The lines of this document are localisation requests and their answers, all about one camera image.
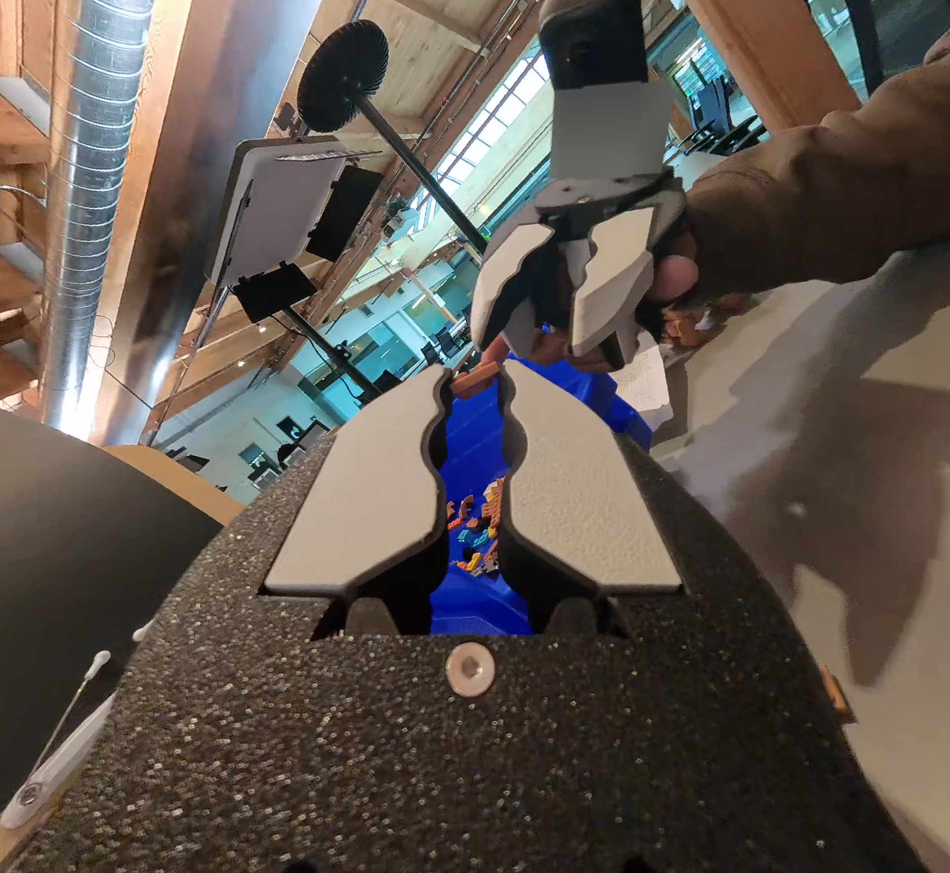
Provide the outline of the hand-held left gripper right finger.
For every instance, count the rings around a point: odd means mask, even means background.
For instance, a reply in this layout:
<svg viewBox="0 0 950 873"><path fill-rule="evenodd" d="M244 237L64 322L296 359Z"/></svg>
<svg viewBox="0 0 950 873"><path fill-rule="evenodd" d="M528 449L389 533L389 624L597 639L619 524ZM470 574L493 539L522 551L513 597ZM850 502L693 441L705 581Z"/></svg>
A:
<svg viewBox="0 0 950 873"><path fill-rule="evenodd" d="M503 364L498 396L502 529L515 557L537 558L597 596L677 590L680 573L614 431L517 360Z"/></svg>

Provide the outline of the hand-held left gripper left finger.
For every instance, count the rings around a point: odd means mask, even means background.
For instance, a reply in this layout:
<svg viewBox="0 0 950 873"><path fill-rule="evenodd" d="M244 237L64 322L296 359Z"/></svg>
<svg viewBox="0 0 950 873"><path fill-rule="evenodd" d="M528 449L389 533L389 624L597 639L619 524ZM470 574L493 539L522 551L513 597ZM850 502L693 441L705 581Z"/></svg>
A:
<svg viewBox="0 0 950 873"><path fill-rule="evenodd" d="M432 366L337 432L264 581L278 595L350 596L446 532L452 372Z"/></svg>

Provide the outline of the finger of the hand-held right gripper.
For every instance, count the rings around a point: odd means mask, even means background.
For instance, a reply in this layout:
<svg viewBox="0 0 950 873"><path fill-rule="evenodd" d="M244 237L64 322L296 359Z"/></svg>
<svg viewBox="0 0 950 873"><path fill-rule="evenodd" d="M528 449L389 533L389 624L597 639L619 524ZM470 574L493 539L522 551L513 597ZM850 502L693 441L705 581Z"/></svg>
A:
<svg viewBox="0 0 950 873"><path fill-rule="evenodd" d="M587 355L615 338L634 357L642 326L635 311L654 281L652 214L617 214L592 227L590 257L571 307L571 352Z"/></svg>
<svg viewBox="0 0 950 873"><path fill-rule="evenodd" d="M483 260L470 313L481 349L501 336L514 353L531 352L545 309L556 301L554 237L547 225L517 225Z"/></svg>

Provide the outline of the brick chunk with coloured studs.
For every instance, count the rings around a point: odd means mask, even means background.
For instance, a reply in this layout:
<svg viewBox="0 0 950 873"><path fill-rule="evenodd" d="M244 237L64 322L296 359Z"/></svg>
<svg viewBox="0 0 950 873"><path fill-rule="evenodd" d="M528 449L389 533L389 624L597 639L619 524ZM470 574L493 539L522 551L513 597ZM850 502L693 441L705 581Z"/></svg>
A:
<svg viewBox="0 0 950 873"><path fill-rule="evenodd" d="M479 364L469 372L460 373L450 383L450 390L460 400L469 398L490 388L501 373L497 362Z"/></svg>

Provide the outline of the blue plastic bin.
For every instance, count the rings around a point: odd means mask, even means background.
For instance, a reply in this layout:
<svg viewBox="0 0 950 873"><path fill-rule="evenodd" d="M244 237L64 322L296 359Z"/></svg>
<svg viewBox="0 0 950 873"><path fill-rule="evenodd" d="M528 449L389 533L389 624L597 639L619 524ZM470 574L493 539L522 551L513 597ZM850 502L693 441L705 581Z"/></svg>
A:
<svg viewBox="0 0 950 873"><path fill-rule="evenodd" d="M618 397L610 375L579 371L564 361L548 366L533 361L526 364L590 407L615 433L626 434L642 449L650 449L655 431ZM454 403L446 425L447 458L441 469L446 501L480 495L492 480L507 474L503 429L495 384ZM444 581L430 601L433 634L533 633L524 599L505 582L501 572L494 578L471 579L449 564Z"/></svg>

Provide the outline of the person's right forearm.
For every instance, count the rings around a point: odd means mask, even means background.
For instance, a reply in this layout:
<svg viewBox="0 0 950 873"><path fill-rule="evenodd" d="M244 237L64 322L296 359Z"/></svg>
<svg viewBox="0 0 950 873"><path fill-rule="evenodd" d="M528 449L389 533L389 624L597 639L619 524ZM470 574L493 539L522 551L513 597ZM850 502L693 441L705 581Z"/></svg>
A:
<svg viewBox="0 0 950 873"><path fill-rule="evenodd" d="M846 284L948 238L949 34L855 111L781 131L687 193L695 301Z"/></svg>

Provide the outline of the person's right hand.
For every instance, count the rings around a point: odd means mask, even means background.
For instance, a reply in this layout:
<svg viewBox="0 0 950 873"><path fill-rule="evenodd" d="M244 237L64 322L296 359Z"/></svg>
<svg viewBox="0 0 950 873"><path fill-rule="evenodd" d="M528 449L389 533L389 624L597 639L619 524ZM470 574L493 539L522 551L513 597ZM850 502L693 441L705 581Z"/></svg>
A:
<svg viewBox="0 0 950 873"><path fill-rule="evenodd" d="M647 298L668 305L682 298L698 281L695 238L686 230L670 241L666 254L655 261L653 283Z"/></svg>

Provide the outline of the tan brown brick figure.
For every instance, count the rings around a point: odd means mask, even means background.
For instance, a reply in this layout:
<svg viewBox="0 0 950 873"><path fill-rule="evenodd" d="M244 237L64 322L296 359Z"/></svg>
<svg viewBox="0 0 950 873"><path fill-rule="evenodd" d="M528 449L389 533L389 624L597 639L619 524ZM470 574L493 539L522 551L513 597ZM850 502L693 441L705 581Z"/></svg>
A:
<svg viewBox="0 0 950 873"><path fill-rule="evenodd" d="M695 307L667 307L662 309L665 322L661 342L675 347L696 349L705 344L713 333L731 316L743 314L751 304L751 297L732 293L711 303Z"/></svg>

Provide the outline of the pile of loose toy bricks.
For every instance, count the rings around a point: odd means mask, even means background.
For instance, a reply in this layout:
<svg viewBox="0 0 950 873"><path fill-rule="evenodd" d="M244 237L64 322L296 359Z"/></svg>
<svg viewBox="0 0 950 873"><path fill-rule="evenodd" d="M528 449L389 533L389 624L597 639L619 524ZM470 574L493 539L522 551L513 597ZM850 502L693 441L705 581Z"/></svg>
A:
<svg viewBox="0 0 950 873"><path fill-rule="evenodd" d="M449 564L471 579L500 573L498 547L507 476L492 480L480 495L449 499L445 505Z"/></svg>

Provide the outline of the white circle-patterned sheet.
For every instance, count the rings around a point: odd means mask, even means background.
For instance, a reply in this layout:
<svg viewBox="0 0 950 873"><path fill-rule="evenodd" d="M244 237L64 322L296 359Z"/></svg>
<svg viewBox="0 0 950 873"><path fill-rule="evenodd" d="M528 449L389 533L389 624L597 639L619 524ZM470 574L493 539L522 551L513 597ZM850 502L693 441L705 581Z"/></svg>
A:
<svg viewBox="0 0 950 873"><path fill-rule="evenodd" d="M617 396L656 431L671 420L672 408L663 356L658 344L642 345L632 363L611 375Z"/></svg>

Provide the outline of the wooden column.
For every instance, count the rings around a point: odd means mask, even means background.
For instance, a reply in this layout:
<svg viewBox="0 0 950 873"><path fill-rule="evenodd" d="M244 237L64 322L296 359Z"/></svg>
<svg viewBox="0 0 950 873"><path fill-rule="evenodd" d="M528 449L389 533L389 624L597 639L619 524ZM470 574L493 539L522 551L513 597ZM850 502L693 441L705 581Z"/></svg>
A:
<svg viewBox="0 0 950 873"><path fill-rule="evenodd" d="M804 0L685 1L771 134L860 107Z"/></svg>

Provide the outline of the black stand bar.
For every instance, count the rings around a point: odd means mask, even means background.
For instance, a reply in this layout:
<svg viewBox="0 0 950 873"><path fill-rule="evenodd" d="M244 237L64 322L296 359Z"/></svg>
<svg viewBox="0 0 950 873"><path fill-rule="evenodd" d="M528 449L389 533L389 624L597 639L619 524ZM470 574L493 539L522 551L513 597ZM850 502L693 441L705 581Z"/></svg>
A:
<svg viewBox="0 0 950 873"><path fill-rule="evenodd" d="M296 309L292 307L281 309L280 314L289 320L291 326L311 342L316 350L321 352L328 364L341 378L352 380L353 384L360 389L361 394L365 396L366 402L371 402L382 395L383 392L380 388L356 368L338 348L331 345Z"/></svg>

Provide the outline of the white-backed light panel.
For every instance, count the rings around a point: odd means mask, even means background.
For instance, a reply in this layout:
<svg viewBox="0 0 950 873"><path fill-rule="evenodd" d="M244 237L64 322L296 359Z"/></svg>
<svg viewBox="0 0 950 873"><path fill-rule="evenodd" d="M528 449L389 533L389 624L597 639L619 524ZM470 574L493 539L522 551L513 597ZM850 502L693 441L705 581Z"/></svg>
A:
<svg viewBox="0 0 950 873"><path fill-rule="evenodd" d="M204 331L231 293L251 323L315 293L297 260L304 251L339 258L382 179L359 166L367 155L326 135L238 144L208 276L215 287Z"/></svg>

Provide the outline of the black floor lamp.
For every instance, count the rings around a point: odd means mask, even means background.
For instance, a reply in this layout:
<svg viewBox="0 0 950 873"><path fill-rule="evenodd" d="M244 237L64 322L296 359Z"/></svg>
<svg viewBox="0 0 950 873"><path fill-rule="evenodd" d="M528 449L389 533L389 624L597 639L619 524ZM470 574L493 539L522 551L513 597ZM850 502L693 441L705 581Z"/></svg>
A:
<svg viewBox="0 0 950 873"><path fill-rule="evenodd" d="M340 26L315 50L298 84L296 107L313 131L330 134L363 115L371 127L418 178L469 244L484 254L485 238L452 197L383 118L372 99L385 80L388 43L373 21L355 20Z"/></svg>

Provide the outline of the black plywood-edged panel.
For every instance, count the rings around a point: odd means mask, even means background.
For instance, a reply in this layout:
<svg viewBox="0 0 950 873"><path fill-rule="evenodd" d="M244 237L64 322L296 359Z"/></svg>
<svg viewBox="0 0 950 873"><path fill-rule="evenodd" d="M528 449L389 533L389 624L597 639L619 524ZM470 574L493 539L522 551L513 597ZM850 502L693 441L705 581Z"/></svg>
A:
<svg viewBox="0 0 950 873"><path fill-rule="evenodd" d="M147 736L156 617L243 505L142 446L2 412L2 862L111 747Z"/></svg>

